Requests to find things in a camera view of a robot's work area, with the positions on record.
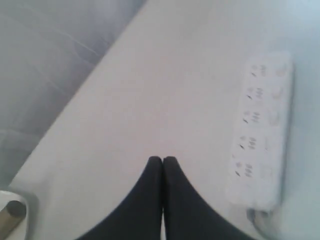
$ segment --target power strip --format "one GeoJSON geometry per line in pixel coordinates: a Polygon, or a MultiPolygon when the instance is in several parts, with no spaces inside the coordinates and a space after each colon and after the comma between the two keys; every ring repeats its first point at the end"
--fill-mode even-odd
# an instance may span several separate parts
{"type": "Polygon", "coordinates": [[[280,204],[293,77],[287,52],[252,58],[245,68],[226,187],[233,204],[265,212],[280,204]]]}

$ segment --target white power strip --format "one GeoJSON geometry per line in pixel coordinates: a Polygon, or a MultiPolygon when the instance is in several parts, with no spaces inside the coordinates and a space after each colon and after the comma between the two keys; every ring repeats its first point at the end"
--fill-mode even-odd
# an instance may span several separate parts
{"type": "Polygon", "coordinates": [[[253,58],[246,66],[226,188],[233,204],[266,212],[280,204],[293,75],[287,52],[253,58]]]}

